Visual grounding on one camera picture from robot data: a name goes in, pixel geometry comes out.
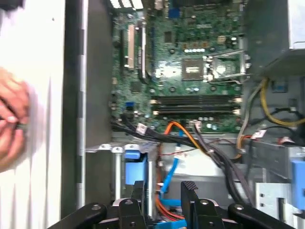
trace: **side panel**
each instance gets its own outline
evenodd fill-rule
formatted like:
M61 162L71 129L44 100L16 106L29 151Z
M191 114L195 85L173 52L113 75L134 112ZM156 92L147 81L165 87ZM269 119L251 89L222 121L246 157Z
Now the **side panel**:
M25 154L0 174L0 229L60 219L64 8L62 0L27 0L3 14L0 65L28 83L31 117Z

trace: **motherboard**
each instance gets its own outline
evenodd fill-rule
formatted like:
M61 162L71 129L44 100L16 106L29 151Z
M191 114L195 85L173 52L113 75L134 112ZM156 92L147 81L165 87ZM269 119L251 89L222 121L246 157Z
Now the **motherboard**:
M186 2L156 0L114 18L112 118L125 114L160 132L176 120L237 133L242 84L228 76L239 73L240 59L225 53L239 50L238 7Z

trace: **cpu socket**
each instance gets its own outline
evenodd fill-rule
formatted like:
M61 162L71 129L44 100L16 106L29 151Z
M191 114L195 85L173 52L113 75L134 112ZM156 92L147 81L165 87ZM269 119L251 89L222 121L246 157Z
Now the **cpu socket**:
M182 60L182 81L203 80L203 58Z

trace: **green circuit board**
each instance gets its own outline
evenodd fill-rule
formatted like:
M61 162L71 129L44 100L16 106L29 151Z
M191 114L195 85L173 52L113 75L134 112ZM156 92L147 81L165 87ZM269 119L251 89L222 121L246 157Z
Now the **green circuit board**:
M145 18L147 84L139 80L137 43L138 26ZM171 117L155 115L151 103L155 96L232 95L239 97L242 86L214 78L207 66L207 57L238 49L239 12L231 6L213 8L188 7L150 10L139 14L121 13L114 19L112 117L130 113L131 121L162 132ZM218 76L239 72L239 57L218 58ZM133 110L126 109L132 103ZM205 133L237 133L240 118L235 114L181 115L176 120L202 122Z

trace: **hand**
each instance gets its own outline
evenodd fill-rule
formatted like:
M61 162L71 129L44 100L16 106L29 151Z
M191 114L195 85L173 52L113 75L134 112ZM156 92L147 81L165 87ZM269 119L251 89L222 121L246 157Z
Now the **hand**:
M0 68L0 117L9 123L26 124L29 94L24 81Z
M0 121L0 172L9 168L24 148L23 130L15 130L16 124Z

